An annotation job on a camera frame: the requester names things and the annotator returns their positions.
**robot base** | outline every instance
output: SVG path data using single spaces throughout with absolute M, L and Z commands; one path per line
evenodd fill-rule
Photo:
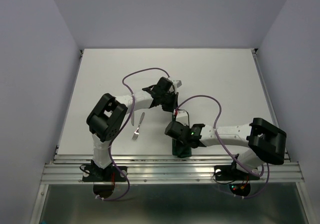
M 128 168 L 126 166 L 118 166 L 119 169 L 124 172 L 125 174 L 127 173 Z M 82 177 L 83 182 L 111 182 L 112 181 L 112 174 L 114 173 L 115 182 L 125 182 L 126 179 L 122 177 L 119 173 L 119 171 L 111 165 L 106 167 L 105 169 L 101 169 L 97 167 L 94 162 L 91 162 L 91 165 L 85 165 L 84 166 L 84 171 L 89 172 L 91 174 L 86 174 L 84 173 Z

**white table surface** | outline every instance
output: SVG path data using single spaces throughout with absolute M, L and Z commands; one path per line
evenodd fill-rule
M 72 94 L 59 155 L 90 155 L 93 142 L 86 118 L 104 93 L 113 96 L 129 94 L 122 78 L 134 71 L 160 67 L 182 80 L 179 103 L 186 98 L 205 94 L 217 98 L 222 105 L 218 126 L 242 125 L 261 117 L 272 122 L 267 101 L 249 49 L 85 49 Z M 163 72 L 153 70 L 129 77 L 133 91 L 156 84 Z M 190 124 L 213 124 L 217 104 L 205 98 L 187 102 Z M 141 113 L 145 118 L 136 142 L 131 141 Z M 114 141 L 112 153 L 118 155 L 171 155 L 172 141 L 164 135 L 171 114 L 161 107 L 135 113 L 135 126 L 130 122 Z M 230 147 L 231 152 L 245 151 Z M 221 146 L 197 148 L 193 154 L 225 154 Z

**glass panel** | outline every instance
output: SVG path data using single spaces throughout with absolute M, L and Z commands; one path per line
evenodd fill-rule
M 253 184 L 252 193 L 261 184 Z M 116 186 L 114 195 L 126 186 Z M 135 185 L 120 201 L 95 199 L 90 185 L 51 185 L 41 219 L 47 224 L 307 223 L 294 183 L 271 183 L 241 200 L 213 185 Z

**fork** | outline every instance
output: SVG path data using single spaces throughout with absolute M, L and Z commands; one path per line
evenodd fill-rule
M 133 134 L 133 137 L 132 137 L 132 140 L 135 141 L 138 139 L 139 137 L 139 129 L 140 129 L 140 126 L 141 126 L 141 123 L 142 121 L 144 120 L 144 117 L 145 117 L 145 113 L 143 112 L 141 114 L 141 117 L 140 117 L 140 121 L 139 121 L 139 125 L 138 125 L 138 128 L 135 130 L 134 134 Z

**gray wall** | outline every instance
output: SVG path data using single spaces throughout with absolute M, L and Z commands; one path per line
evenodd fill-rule
M 81 48 L 257 48 L 286 0 L 55 0 Z
M 0 16 L 0 223 L 28 223 L 79 49 L 53 0 L 1 0 Z
M 287 0 L 258 57 L 288 151 L 320 213 L 320 0 Z

